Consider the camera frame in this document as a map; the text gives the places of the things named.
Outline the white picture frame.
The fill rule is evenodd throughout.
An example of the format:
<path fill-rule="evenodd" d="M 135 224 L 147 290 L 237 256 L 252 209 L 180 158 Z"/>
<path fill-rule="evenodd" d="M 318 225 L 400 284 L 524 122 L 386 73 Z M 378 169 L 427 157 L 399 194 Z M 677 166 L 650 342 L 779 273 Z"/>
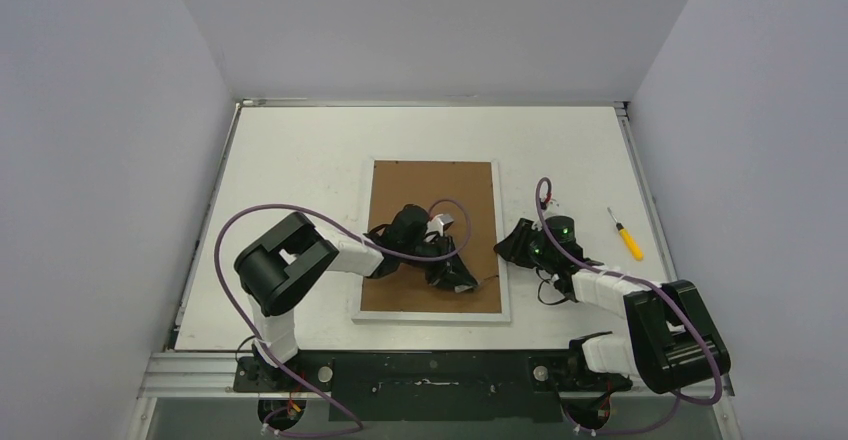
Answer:
<path fill-rule="evenodd" d="M 511 320 L 507 267 L 493 251 L 506 231 L 498 165 L 494 161 L 413 161 L 374 159 L 366 182 L 367 228 L 387 223 L 407 204 L 455 219 L 455 241 L 470 239 L 460 257 L 473 276 L 492 282 L 469 293 L 427 284 L 418 268 L 401 266 L 382 279 L 362 279 L 350 300 L 355 323 L 491 324 Z"/>

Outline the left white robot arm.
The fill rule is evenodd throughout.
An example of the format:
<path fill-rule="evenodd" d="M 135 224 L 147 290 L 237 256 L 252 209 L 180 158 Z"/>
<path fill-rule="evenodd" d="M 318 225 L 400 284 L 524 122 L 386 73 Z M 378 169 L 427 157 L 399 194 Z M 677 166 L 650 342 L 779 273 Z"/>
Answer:
<path fill-rule="evenodd" d="M 318 227 L 313 215 L 291 209 L 234 262 L 251 301 L 258 334 L 253 350 L 262 360 L 258 373 L 273 390 L 286 390 L 297 380 L 294 309 L 324 273 L 380 279 L 406 264 L 422 270 L 427 284 L 438 289 L 467 293 L 479 285 L 448 233 L 449 214 L 407 204 L 390 223 L 363 235 Z"/>

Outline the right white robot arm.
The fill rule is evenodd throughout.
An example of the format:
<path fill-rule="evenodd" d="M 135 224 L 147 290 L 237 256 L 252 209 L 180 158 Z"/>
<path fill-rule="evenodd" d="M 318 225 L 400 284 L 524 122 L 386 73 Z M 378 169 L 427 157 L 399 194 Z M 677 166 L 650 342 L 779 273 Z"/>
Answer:
<path fill-rule="evenodd" d="M 680 392 L 712 380 L 717 387 L 731 360 L 695 285 L 640 280 L 585 256 L 575 222 L 552 216 L 536 224 L 522 218 L 494 247 L 515 266 L 535 270 L 565 301 L 603 309 L 624 320 L 627 332 L 599 332 L 571 342 L 568 381 L 588 389 L 605 374 L 637 377 L 654 393 Z"/>

